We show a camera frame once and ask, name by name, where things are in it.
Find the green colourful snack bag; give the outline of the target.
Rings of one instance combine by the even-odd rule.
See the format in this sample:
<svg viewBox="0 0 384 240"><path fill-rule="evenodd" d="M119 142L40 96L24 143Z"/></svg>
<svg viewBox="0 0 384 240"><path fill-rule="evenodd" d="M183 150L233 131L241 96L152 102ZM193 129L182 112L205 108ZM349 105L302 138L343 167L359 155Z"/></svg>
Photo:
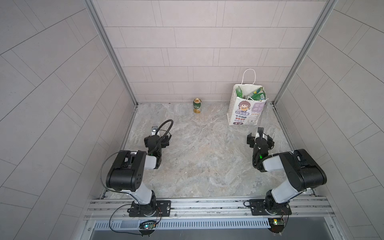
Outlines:
<svg viewBox="0 0 384 240"><path fill-rule="evenodd" d="M265 90L263 87L258 88L246 97L247 100L252 101L264 101L267 99Z"/></svg>

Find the white printed paper bag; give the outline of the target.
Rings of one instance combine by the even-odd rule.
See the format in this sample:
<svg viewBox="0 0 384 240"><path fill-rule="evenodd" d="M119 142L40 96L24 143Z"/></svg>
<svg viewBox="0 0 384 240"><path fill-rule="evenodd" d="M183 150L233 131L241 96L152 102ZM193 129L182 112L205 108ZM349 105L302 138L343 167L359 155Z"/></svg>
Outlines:
<svg viewBox="0 0 384 240"><path fill-rule="evenodd" d="M236 95L237 87L243 91L242 99ZM246 97L260 87L263 86L255 83L245 84L244 82L234 85L227 113L230 126L256 125L258 123L268 98L264 101L252 101L247 100Z"/></svg>

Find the green chip snack bag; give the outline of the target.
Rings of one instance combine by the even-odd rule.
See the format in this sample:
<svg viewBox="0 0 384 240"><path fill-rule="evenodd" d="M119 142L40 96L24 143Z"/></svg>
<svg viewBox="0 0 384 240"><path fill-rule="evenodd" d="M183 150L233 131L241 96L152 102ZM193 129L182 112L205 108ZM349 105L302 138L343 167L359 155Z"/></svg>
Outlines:
<svg viewBox="0 0 384 240"><path fill-rule="evenodd" d="M243 98L243 91L240 87L237 87L235 92L238 98L241 98L241 99Z"/></svg>

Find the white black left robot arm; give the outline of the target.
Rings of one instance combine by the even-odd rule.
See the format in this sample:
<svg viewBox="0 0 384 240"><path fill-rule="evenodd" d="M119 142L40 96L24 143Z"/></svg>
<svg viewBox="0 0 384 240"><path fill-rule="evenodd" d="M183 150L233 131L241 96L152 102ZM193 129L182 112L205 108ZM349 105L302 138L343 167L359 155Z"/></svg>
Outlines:
<svg viewBox="0 0 384 240"><path fill-rule="evenodd" d="M162 162L162 149L169 146L170 134L153 135L144 139L144 151L120 151L107 176L106 187L118 193L131 195L134 201L128 213L130 217L153 217L170 215L171 201L158 201L153 190L142 183L144 170L154 170Z"/></svg>

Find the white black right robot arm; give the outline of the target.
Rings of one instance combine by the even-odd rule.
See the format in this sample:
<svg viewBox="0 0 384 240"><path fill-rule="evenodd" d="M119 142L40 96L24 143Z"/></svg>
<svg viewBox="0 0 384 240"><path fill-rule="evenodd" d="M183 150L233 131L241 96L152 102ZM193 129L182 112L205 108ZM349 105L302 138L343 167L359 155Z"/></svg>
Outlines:
<svg viewBox="0 0 384 240"><path fill-rule="evenodd" d="M267 191L264 200L249 200L244 206L251 209L253 216L289 216L292 214L290 200L308 189L325 185L327 176L304 149L270 155L275 143L263 130L258 129L255 136L247 135L247 144L253 149L253 167L262 173L283 170L287 179Z"/></svg>

